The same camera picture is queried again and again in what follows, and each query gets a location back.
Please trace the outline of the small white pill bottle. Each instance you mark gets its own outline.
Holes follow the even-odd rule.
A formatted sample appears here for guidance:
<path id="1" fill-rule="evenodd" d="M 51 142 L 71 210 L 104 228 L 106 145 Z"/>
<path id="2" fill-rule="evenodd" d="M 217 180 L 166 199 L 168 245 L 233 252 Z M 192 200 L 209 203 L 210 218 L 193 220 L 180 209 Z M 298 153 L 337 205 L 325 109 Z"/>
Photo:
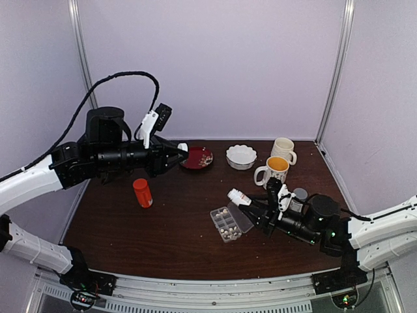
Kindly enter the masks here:
<path id="1" fill-rule="evenodd" d="M 233 188 L 227 194 L 227 197 L 233 202 L 236 206 L 245 205 L 249 206 L 252 203 L 252 200 L 245 195 L 243 192 Z"/>

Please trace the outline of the clear plastic pill organizer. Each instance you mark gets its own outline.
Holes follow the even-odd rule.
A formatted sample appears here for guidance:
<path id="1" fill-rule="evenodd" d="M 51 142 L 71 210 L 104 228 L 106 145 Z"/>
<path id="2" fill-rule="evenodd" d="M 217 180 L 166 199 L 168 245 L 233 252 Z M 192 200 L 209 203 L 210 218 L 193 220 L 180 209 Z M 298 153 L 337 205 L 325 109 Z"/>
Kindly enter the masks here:
<path id="1" fill-rule="evenodd" d="M 254 227 L 249 218 L 233 202 L 212 210 L 210 217 L 224 243 L 236 241 Z"/>

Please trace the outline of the grey lid supplement bottle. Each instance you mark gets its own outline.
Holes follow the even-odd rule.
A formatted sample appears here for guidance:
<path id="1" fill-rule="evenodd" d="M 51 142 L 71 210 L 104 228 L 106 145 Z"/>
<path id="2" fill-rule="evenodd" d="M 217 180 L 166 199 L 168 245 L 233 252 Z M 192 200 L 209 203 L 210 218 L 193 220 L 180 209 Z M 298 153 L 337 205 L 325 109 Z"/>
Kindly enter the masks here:
<path id="1" fill-rule="evenodd" d="M 301 213 L 304 202 L 308 198 L 308 192 L 303 188 L 295 188 L 293 190 L 293 193 L 295 194 L 295 197 L 293 198 L 291 202 L 291 209 L 293 211 Z"/>

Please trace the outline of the orange pill bottle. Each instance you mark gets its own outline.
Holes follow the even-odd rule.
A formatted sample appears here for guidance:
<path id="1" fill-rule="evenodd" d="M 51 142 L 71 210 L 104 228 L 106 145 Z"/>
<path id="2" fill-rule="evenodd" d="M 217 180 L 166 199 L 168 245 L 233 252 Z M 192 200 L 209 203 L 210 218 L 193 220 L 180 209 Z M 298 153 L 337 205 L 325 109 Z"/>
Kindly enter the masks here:
<path id="1" fill-rule="evenodd" d="M 152 206 L 153 198 L 146 179 L 136 179 L 133 182 L 133 189 L 137 201 L 142 208 L 149 208 Z"/>

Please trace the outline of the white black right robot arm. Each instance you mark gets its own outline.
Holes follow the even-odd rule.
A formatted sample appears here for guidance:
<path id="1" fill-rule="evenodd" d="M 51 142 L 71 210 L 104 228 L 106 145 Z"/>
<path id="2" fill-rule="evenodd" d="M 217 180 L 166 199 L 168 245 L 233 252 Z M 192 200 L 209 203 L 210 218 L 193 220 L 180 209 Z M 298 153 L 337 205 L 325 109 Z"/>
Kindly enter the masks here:
<path id="1" fill-rule="evenodd" d="M 341 267 L 334 273 L 340 288 L 349 287 L 359 274 L 416 249 L 416 196 L 375 214 L 348 211 L 346 217 L 337 202 L 321 194 L 301 203 L 304 212 L 292 209 L 298 199 L 289 192 L 261 197 L 238 193 L 229 198 L 267 236 L 280 230 L 341 258 Z"/>

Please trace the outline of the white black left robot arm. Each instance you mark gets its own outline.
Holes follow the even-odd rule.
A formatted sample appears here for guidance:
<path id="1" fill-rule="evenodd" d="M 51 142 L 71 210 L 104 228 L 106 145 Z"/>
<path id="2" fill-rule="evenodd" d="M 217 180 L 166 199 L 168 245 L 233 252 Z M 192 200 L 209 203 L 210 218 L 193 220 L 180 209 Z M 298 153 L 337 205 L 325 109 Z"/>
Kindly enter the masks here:
<path id="1" fill-rule="evenodd" d="M 36 160 L 2 177 L 1 252 L 48 268 L 81 290 L 90 288 L 94 276 L 81 251 L 53 244 L 21 229 L 7 212 L 41 195 L 69 189 L 94 177 L 139 168 L 149 177 L 167 172 L 189 156 L 186 143 L 174 143 L 157 135 L 171 112 L 165 104 L 151 104 L 132 132 L 122 109 L 91 109 L 86 115 L 85 132 L 78 141 L 64 143 L 62 134 Z"/>

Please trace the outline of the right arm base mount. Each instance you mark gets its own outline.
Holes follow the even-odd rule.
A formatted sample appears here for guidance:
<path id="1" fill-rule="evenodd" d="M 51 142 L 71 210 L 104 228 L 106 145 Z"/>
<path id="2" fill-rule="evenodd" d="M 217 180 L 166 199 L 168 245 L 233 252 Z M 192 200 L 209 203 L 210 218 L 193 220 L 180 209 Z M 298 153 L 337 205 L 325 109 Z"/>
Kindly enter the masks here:
<path id="1" fill-rule="evenodd" d="M 358 285 L 367 282 L 367 273 L 360 269 L 336 269 L 311 276 L 316 295 L 330 294 L 336 308 L 347 311 L 359 303 Z"/>

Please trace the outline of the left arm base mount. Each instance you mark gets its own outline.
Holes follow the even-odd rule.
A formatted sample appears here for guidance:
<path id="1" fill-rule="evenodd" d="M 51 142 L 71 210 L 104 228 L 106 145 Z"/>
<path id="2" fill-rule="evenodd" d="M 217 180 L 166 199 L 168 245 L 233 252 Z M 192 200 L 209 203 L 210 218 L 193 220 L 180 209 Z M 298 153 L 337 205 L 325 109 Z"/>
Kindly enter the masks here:
<path id="1" fill-rule="evenodd" d="M 91 309 L 101 295 L 112 296 L 117 277 L 115 275 L 95 271 L 69 271 L 59 274 L 59 282 L 72 290 L 70 296 L 71 306 L 80 312 Z"/>

